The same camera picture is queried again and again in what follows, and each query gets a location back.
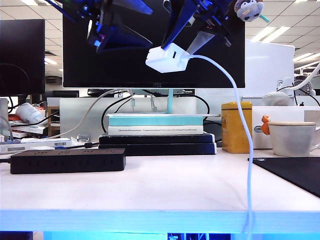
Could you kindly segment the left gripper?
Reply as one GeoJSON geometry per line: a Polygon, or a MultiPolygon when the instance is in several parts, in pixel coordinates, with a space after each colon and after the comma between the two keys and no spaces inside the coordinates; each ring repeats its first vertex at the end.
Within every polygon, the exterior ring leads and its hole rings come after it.
{"type": "Polygon", "coordinates": [[[87,41],[102,54],[112,50],[148,49],[153,43],[126,25],[113,25],[111,3],[142,14],[153,10],[143,0],[63,0],[62,12],[73,22],[88,19],[87,41]]]}

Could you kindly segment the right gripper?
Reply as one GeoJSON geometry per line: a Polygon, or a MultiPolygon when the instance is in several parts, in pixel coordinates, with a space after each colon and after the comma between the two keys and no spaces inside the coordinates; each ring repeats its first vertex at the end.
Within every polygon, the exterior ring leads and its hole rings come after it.
{"type": "Polygon", "coordinates": [[[222,36],[225,45],[230,47],[231,34],[225,26],[225,21],[229,19],[228,12],[231,6],[232,0],[170,0],[169,25],[161,48],[169,47],[192,16],[203,22],[203,25],[186,50],[187,53],[194,54],[217,35],[222,36]]]}

